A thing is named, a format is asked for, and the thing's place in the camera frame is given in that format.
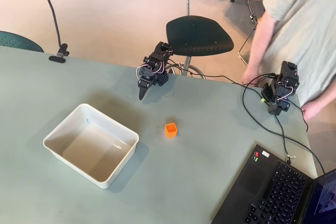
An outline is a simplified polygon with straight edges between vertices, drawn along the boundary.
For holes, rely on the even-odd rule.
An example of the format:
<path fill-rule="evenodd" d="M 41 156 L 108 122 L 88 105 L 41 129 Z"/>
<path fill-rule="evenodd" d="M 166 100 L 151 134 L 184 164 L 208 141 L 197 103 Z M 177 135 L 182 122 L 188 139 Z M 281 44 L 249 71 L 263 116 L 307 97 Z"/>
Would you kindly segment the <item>person's right hand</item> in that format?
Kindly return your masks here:
<path fill-rule="evenodd" d="M 259 81 L 259 68 L 248 66 L 242 77 L 242 84 L 254 83 Z"/>

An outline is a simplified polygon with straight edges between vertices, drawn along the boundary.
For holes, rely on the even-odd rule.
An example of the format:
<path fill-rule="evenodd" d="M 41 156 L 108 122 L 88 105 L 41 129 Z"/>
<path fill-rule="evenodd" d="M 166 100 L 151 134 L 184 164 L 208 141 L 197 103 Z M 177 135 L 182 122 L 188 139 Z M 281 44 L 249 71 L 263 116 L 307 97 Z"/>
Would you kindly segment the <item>person's left hand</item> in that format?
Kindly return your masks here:
<path fill-rule="evenodd" d="M 315 117 L 322 109 L 324 105 L 319 101 L 311 101 L 302 106 L 303 118 L 310 120 Z"/>

